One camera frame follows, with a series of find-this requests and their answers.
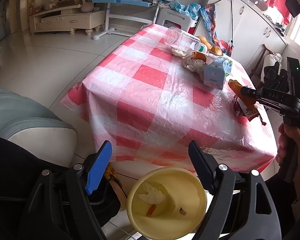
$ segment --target drawer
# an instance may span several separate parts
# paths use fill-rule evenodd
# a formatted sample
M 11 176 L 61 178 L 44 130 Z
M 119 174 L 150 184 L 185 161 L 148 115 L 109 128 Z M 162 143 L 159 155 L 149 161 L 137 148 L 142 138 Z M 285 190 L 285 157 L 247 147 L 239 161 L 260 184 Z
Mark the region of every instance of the drawer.
M 73 29 L 90 29 L 90 15 L 61 16 L 60 27 Z
M 37 29 L 55 29 L 60 28 L 59 17 L 48 17 L 41 19 L 41 22 L 37 24 Z

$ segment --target human hand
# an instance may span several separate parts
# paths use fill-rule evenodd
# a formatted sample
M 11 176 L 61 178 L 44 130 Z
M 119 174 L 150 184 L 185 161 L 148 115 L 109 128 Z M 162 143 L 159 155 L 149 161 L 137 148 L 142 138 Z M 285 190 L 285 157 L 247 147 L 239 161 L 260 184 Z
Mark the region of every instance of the human hand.
M 297 193 L 297 200 L 300 200 L 300 129 L 298 127 L 293 127 L 282 123 L 278 128 L 278 132 L 280 133 L 280 136 L 276 161 L 278 162 L 279 166 L 286 155 L 288 137 L 292 138 L 298 146 L 298 167 L 293 182 Z

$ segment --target blue gripper pad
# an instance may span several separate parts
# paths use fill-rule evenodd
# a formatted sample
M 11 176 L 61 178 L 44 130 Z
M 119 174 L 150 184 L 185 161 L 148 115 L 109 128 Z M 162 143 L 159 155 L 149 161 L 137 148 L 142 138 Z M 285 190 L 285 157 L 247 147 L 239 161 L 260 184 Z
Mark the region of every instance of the blue gripper pad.
M 99 151 L 95 154 L 89 155 L 88 158 L 83 163 L 85 169 L 89 169 L 88 182 L 85 187 L 85 190 L 88 193 L 88 195 L 91 195 L 92 192 L 98 188 L 102 176 L 111 158 L 111 154 L 112 154 L 111 143 L 109 141 L 105 141 L 103 145 L 100 147 Z

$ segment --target blue carton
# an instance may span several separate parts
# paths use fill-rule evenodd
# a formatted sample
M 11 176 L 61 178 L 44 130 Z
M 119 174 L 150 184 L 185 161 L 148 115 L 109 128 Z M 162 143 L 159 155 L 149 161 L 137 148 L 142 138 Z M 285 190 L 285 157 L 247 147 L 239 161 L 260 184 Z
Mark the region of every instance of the blue carton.
M 227 58 L 217 58 L 203 68 L 203 84 L 216 89 L 223 89 L 226 73 L 230 74 L 232 61 Z

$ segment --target red towel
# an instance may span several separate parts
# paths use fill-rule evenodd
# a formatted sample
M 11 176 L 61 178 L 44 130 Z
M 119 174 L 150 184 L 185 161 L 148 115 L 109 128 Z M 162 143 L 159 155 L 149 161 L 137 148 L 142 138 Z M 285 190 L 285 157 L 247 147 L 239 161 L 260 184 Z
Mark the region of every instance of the red towel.
M 282 14 L 283 16 L 283 23 L 288 25 L 290 23 L 291 19 L 291 14 L 289 10 L 286 7 L 286 0 L 267 0 L 266 4 L 270 7 L 275 6 L 278 11 Z

